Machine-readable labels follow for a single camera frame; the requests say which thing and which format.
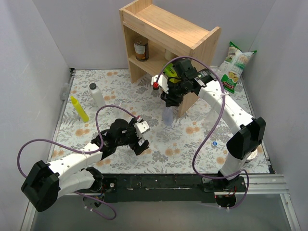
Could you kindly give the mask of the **blue tinted plastic bottle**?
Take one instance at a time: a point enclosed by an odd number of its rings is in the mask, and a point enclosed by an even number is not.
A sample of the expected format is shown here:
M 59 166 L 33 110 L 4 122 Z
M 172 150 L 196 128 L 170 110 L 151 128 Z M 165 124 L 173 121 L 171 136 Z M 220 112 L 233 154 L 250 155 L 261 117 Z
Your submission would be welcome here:
M 173 107 L 165 107 L 162 112 L 162 120 L 166 126 L 171 126 L 174 121 Z

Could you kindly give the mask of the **clear plastic bottle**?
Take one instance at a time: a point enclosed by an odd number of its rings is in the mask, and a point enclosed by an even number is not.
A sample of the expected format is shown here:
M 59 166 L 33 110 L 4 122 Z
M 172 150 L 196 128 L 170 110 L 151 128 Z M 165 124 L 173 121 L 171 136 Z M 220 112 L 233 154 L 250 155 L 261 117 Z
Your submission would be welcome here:
M 122 103 L 121 101 L 114 101 L 114 102 L 112 103 L 112 105 L 119 106 L 119 107 L 121 107 L 121 108 L 123 108 L 123 109 L 126 109 L 125 104 Z M 116 111 L 116 112 L 123 112 L 121 109 L 116 108 L 116 107 L 113 107 L 113 110 Z

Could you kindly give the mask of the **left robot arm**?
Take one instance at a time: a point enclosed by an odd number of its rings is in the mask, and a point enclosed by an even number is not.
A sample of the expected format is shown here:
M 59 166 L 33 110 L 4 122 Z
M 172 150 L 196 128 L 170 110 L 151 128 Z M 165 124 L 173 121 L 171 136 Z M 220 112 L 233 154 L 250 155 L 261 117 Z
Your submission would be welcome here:
M 103 175 L 91 164 L 109 157 L 120 146 L 128 146 L 140 155 L 149 147 L 148 140 L 143 138 L 149 130 L 148 123 L 140 117 L 130 122 L 116 119 L 77 153 L 49 163 L 36 162 L 21 190 L 38 212 L 47 210 L 68 193 L 83 189 L 98 192 L 103 186 Z

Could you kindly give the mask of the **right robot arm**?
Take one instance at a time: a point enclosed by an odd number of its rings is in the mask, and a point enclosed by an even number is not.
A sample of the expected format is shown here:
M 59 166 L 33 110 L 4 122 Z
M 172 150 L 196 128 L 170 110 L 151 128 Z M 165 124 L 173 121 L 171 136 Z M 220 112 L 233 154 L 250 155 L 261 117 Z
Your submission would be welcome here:
M 218 75 L 207 65 L 197 71 L 192 65 L 193 57 L 180 56 L 171 60 L 177 74 L 176 83 L 160 72 L 152 77 L 153 89 L 162 89 L 161 99 L 167 107 L 179 106 L 183 96 L 188 93 L 205 100 L 217 112 L 218 118 L 209 131 L 209 139 L 220 120 L 224 120 L 233 136 L 227 141 L 228 154 L 217 176 L 209 177 L 209 183 L 215 189 L 229 191 L 235 186 L 236 179 L 252 153 L 263 141 L 266 122 L 263 118 L 254 118 L 242 109 L 225 91 Z

